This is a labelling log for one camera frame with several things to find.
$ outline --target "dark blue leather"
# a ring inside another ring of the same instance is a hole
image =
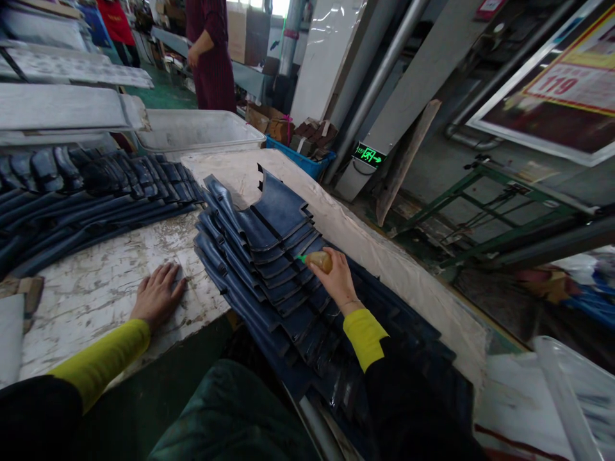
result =
[[[64,179],[58,171],[52,147],[37,151],[31,158],[31,166],[39,190],[54,192],[64,189]]]
[[[263,196],[258,206],[243,211],[236,211],[231,194],[214,177],[206,179],[208,208],[199,216],[195,251],[278,377],[293,389],[293,397],[306,395],[329,408],[369,459],[373,452],[367,442],[370,416],[363,374],[343,333],[343,318],[322,286],[304,296],[311,272],[295,259],[298,253],[332,245],[313,228],[304,201],[262,171]],[[438,330],[351,258],[348,265],[359,299],[397,340],[409,366],[420,369],[450,411],[471,428],[472,385],[453,367],[455,353],[438,341]],[[280,304],[272,302],[295,290]],[[293,308],[287,309],[291,300]],[[291,346],[281,357],[283,341]]]
[[[0,277],[34,275],[67,254],[196,209],[202,193],[192,174],[160,160],[66,147],[0,158]]]

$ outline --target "black sleeve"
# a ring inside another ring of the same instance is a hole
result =
[[[0,391],[0,446],[19,459],[47,459],[65,451],[82,415],[79,391],[51,375]]]
[[[478,442],[448,412],[426,379],[381,340],[384,358],[365,373],[376,441],[384,460],[487,460]]]

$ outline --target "worn table surface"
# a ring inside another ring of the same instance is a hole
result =
[[[360,222],[299,167],[276,150],[221,154],[189,153],[182,162],[202,181],[215,176],[239,206],[258,200],[257,163],[301,197],[316,228],[398,293],[442,333],[457,353],[455,366],[482,389],[488,331],[434,277],[393,243]],[[129,317],[140,281],[161,263],[181,263],[188,288],[149,350],[114,382],[155,360],[171,346],[223,315],[229,305],[195,255],[192,239],[198,212],[160,222],[84,250],[48,267],[32,330],[24,337],[20,378],[49,371]]]

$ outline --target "green exit sign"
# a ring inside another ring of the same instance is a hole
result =
[[[374,168],[378,168],[384,159],[386,159],[385,155],[382,155],[377,150],[373,150],[371,147],[367,147],[363,143],[359,143],[357,150],[355,150],[352,156],[364,161]]]

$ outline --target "glue bottle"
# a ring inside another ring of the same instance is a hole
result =
[[[333,269],[333,261],[327,252],[313,252],[305,256],[297,255],[297,259],[300,259],[306,265],[317,265],[326,274]]]

